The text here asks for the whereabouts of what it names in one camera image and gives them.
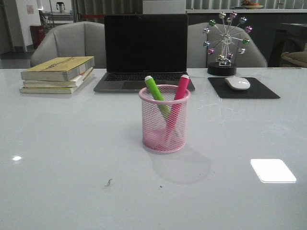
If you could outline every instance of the gray chair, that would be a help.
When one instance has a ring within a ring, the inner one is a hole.
[[[216,24],[220,31],[224,30],[222,24]],[[211,32],[208,35],[203,34],[204,28],[210,28]],[[232,61],[236,63],[237,67],[267,67],[267,61],[262,53],[258,50],[250,36],[242,29],[235,28],[232,34],[241,32],[235,37],[237,38],[248,38],[250,43],[248,45],[243,45],[240,40],[232,39],[234,45],[230,45],[230,51],[233,53]],[[206,48],[203,47],[205,41],[216,41],[219,40],[220,36],[219,30],[214,26],[209,26],[208,23],[199,23],[188,26],[188,68],[204,68],[207,64],[215,62],[218,55],[221,53],[221,44],[215,48],[215,53],[208,55]],[[243,47],[246,49],[244,54],[238,53],[238,47]]]
[[[53,28],[32,54],[30,65],[74,56],[94,56],[95,68],[106,68],[104,24],[79,22]]]

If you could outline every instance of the white table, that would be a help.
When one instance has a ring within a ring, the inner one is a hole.
[[[1,230],[306,229],[307,69],[238,69],[266,100],[220,99],[189,69],[187,144],[167,155],[142,146],[138,94],[93,92],[104,69],[72,95],[20,94],[20,71],[0,70]],[[297,182],[265,184],[251,159]]]

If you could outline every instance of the book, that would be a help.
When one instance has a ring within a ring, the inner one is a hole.
[[[21,72],[22,80],[70,81],[94,66],[94,56],[56,57]]]
[[[20,93],[43,93],[43,94],[72,94],[75,92],[91,75],[93,68],[87,71],[86,74],[81,75],[82,81],[75,87],[42,87],[42,88],[26,88],[21,87]]]
[[[93,67],[90,67],[87,71],[78,75],[77,77],[67,81],[47,81],[47,80],[24,80],[25,88],[71,88],[79,87],[84,78],[87,77],[93,71]]]

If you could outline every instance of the mouse pad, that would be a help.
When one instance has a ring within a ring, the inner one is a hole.
[[[250,83],[250,88],[247,90],[233,90],[226,81],[225,77],[208,78],[211,85],[221,98],[239,98],[239,99],[278,99],[276,93],[262,84],[256,78],[246,78]]]

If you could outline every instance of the ferris wheel ornament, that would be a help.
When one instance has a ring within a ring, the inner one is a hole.
[[[209,21],[209,26],[215,27],[218,30],[218,35],[220,38],[216,41],[205,41],[203,43],[203,46],[207,48],[208,55],[213,55],[215,53],[215,48],[222,46],[221,53],[217,57],[216,62],[208,64],[208,73],[218,76],[231,76],[236,74],[236,64],[232,62],[234,54],[231,52],[230,47],[232,48],[232,46],[235,46],[235,48],[237,48],[238,55],[244,54],[246,49],[244,47],[238,47],[235,45],[233,40],[240,40],[242,45],[248,45],[248,38],[241,39],[235,36],[242,32],[250,33],[253,29],[250,25],[248,25],[244,28],[244,30],[240,32],[235,31],[237,27],[246,23],[247,18],[239,18],[238,24],[232,27],[231,25],[234,19],[237,17],[237,12],[233,11],[229,14],[229,17],[226,16],[227,15],[225,12],[219,13],[219,18],[223,22],[222,30],[217,27],[216,21],[214,19]],[[211,33],[210,28],[203,29],[204,35],[208,35],[209,33]]]

